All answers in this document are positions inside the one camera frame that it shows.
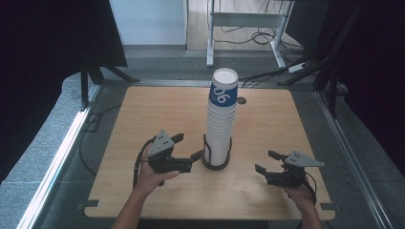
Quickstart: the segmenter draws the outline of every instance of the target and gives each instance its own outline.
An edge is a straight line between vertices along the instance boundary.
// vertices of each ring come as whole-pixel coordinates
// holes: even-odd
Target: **gray carpet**
[[[213,71],[227,67],[240,77],[266,73],[276,69],[274,59],[225,57],[215,60],[215,68],[205,67],[205,58],[129,58],[126,73],[140,79],[210,80]],[[34,228],[110,228],[114,219],[90,219],[83,206],[90,194],[108,138],[114,127],[119,105],[130,84],[103,70],[106,81],[99,93],[80,139],[75,143],[51,195]],[[284,74],[259,87],[277,87],[275,82],[288,79]],[[315,156],[327,166],[321,169],[336,218],[324,222],[324,228],[378,228],[369,205],[353,177],[351,168],[323,115],[321,106],[311,90],[313,77],[290,87],[294,101]],[[46,172],[61,139],[64,137],[80,107],[79,75],[64,84],[60,101],[19,165],[0,186],[0,228],[15,228],[39,182]],[[394,228],[405,227],[401,217],[404,209],[405,180],[385,155],[379,144],[345,105],[337,100],[338,120],[352,147],[361,158],[373,187],[387,209]],[[163,221],[144,220],[140,228],[295,228],[298,221]]]

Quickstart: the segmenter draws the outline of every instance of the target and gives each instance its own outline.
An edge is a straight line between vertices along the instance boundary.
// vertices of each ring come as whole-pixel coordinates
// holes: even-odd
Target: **wooden tabletop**
[[[189,158],[203,149],[209,88],[131,87],[112,131],[89,200],[88,217],[116,217],[132,191],[134,163],[149,138],[166,131],[184,133],[173,157]],[[269,150],[288,155],[296,150],[313,157],[307,135],[289,91],[239,89],[246,99],[238,105],[232,134],[230,162],[211,171],[201,161],[191,173],[167,180],[146,200],[145,219],[300,219],[301,214],[284,191],[266,184],[256,173],[259,164],[282,172],[281,161],[268,157]],[[320,203],[330,197],[318,168],[307,168],[316,180],[320,219],[333,219],[333,210]]]

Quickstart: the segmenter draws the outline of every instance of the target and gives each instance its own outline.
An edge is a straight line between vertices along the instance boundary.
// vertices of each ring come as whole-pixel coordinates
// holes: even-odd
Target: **stack of paper cups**
[[[202,163],[209,169],[220,170],[229,162],[237,97],[238,74],[230,69],[215,71],[208,97],[202,159]]]

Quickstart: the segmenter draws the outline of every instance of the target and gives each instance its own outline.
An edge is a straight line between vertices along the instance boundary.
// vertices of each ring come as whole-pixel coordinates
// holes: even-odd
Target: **printed number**
[[[230,98],[229,94],[225,94],[224,89],[215,88],[214,95],[217,96],[217,101],[219,103],[225,103],[228,98]]]

